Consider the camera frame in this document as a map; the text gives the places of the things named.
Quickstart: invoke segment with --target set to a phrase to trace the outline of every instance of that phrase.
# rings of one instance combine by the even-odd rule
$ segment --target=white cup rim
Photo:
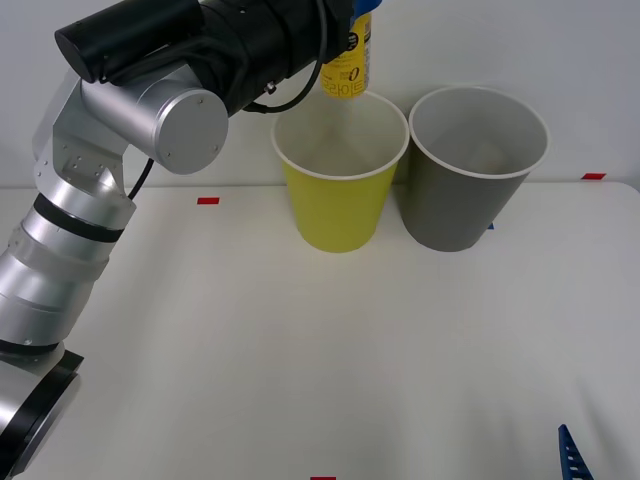
[[[282,118],[283,115],[279,115],[278,118],[275,119],[275,121],[273,122],[273,126],[271,127],[271,143],[272,143],[273,147],[275,148],[276,153],[278,154],[278,156],[287,165],[289,165],[291,168],[297,170],[298,172],[304,173],[305,175],[308,175],[310,177],[319,178],[321,180],[332,180],[332,181],[337,181],[337,182],[351,182],[351,181],[355,181],[355,180],[364,180],[365,178],[375,177],[376,175],[389,170],[391,167],[393,167],[396,163],[398,163],[400,161],[400,159],[404,156],[404,154],[406,153],[407,149],[409,148],[409,142],[411,141],[411,133],[410,133],[410,129],[409,129],[409,123],[407,122],[407,117],[405,117],[404,113],[402,113],[402,110],[400,110],[393,102],[391,102],[390,100],[387,100],[382,95],[378,95],[377,93],[370,92],[369,90],[365,91],[363,93],[363,95],[368,95],[370,97],[375,98],[376,100],[379,100],[379,101],[381,101],[383,103],[386,103],[387,105],[389,105],[392,108],[394,113],[396,113],[398,115],[398,118],[400,118],[401,121],[404,122],[405,138],[404,138],[404,141],[402,143],[402,148],[400,149],[398,154],[395,157],[393,157],[393,159],[391,161],[387,162],[382,167],[379,167],[379,168],[377,168],[375,170],[372,170],[371,172],[362,173],[360,175],[332,176],[332,175],[325,175],[325,174],[322,174],[322,173],[316,173],[316,172],[312,172],[311,170],[307,170],[306,168],[303,168],[300,165],[297,165],[296,163],[294,163],[291,160],[289,160],[289,158],[284,153],[282,153],[282,150],[280,150],[280,147],[278,146],[278,142],[276,140],[276,129],[278,127],[278,122],[280,121],[280,119]]]
[[[529,113],[531,113],[536,120],[538,120],[538,122],[540,122],[540,124],[542,125],[542,128],[544,129],[544,133],[545,133],[545,140],[546,140],[546,145],[545,145],[545,150],[542,153],[542,155],[540,156],[540,159],[534,163],[533,165],[517,171],[517,172],[513,172],[513,173],[504,173],[504,174],[500,174],[500,175],[491,175],[491,174],[487,174],[487,173],[476,173],[476,172],[470,172],[468,170],[463,170],[462,168],[458,168],[458,167],[454,167],[453,165],[450,165],[449,163],[445,162],[444,160],[438,158],[436,155],[434,155],[432,152],[429,151],[429,149],[427,149],[422,142],[420,142],[418,140],[418,136],[416,134],[415,128],[414,128],[414,124],[413,124],[413,120],[415,117],[415,113],[417,112],[418,108],[420,108],[420,106],[426,102],[427,100],[431,99],[432,97],[439,95],[441,93],[444,92],[449,92],[449,91],[453,91],[453,90],[484,90],[486,92],[491,92],[493,94],[496,95],[500,95],[501,97],[507,98],[509,100],[511,100],[512,102],[515,102],[519,105],[521,105],[522,107],[524,107]],[[416,103],[413,108],[411,109],[411,113],[409,114],[409,130],[411,131],[411,138],[413,139],[413,142],[416,144],[416,146],[420,149],[420,151],[422,153],[424,153],[427,157],[429,157],[429,159],[433,160],[434,162],[436,162],[438,165],[440,165],[441,167],[446,168],[447,170],[451,170],[452,172],[458,173],[460,175],[464,175],[466,177],[473,177],[473,178],[482,178],[485,180],[507,180],[510,178],[517,178],[517,177],[522,177],[524,175],[528,175],[529,173],[531,173],[532,171],[534,171],[536,168],[538,168],[546,159],[547,159],[547,154],[549,153],[549,145],[551,143],[551,134],[549,133],[549,127],[547,127],[547,124],[545,123],[545,121],[542,119],[542,117],[540,115],[538,115],[538,113],[531,108],[529,105],[527,105],[526,103],[522,102],[521,100],[518,100],[515,97],[512,97],[511,95],[508,95],[504,92],[501,92],[499,90],[495,90],[492,88],[487,88],[487,87],[481,87],[481,86],[452,86],[452,87],[444,87],[444,88],[439,88],[437,90],[434,90],[433,92],[430,92],[428,94],[426,94],[424,97],[422,97],[420,100],[418,100],[418,103]]]

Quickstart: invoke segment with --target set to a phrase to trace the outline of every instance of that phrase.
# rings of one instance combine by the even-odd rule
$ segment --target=black cable
[[[318,52],[318,59],[316,61],[316,66],[313,69],[313,73],[309,78],[309,81],[302,89],[302,91],[298,94],[296,98],[291,100],[290,102],[285,103],[284,105],[280,105],[277,107],[269,107],[267,105],[261,105],[256,102],[252,102],[245,107],[246,112],[256,112],[256,113],[282,113],[287,110],[292,109],[297,106],[302,100],[304,100],[309,92],[315,85],[318,77],[320,76],[320,70],[322,69],[322,64],[325,62],[327,57],[327,43],[329,41],[329,27],[327,25],[327,13],[324,10],[324,1],[316,0],[316,5],[318,7],[318,16],[320,17],[320,50]]]
[[[144,166],[144,170],[142,171],[140,178],[138,178],[138,181],[136,182],[136,184],[131,189],[131,192],[129,193],[129,200],[133,200],[134,198],[136,198],[136,195],[138,195],[138,192],[142,188],[142,185],[144,185],[144,182],[147,180],[149,173],[151,173],[151,168],[153,168],[154,163],[155,162],[153,161],[152,158],[147,160],[147,164]]]

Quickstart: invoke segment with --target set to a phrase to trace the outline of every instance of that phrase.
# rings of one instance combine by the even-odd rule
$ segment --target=white background
[[[3,0],[0,6],[0,186],[29,186],[31,136],[65,63],[53,32],[110,0]],[[531,178],[585,172],[640,187],[640,2],[637,0],[385,0],[375,12],[371,89],[408,111],[448,84],[498,87],[547,121],[553,147]],[[281,88],[286,97],[304,82]],[[271,119],[241,113],[206,171],[154,185],[283,183]],[[143,165],[127,154],[130,184]]]

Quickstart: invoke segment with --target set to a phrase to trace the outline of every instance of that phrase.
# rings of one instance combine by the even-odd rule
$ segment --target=yellow can
[[[371,14],[356,20],[346,52],[321,70],[322,88],[330,97],[354,98],[369,86],[371,62]]]
[[[402,112],[371,92],[348,102],[318,92],[282,114],[272,141],[302,237],[326,252],[365,245],[409,137]]]

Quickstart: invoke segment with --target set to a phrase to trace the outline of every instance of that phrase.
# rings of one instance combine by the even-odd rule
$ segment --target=black robot arm segment
[[[314,60],[345,51],[353,12],[352,0],[126,0],[55,38],[88,83],[123,85],[186,62],[231,116]]]

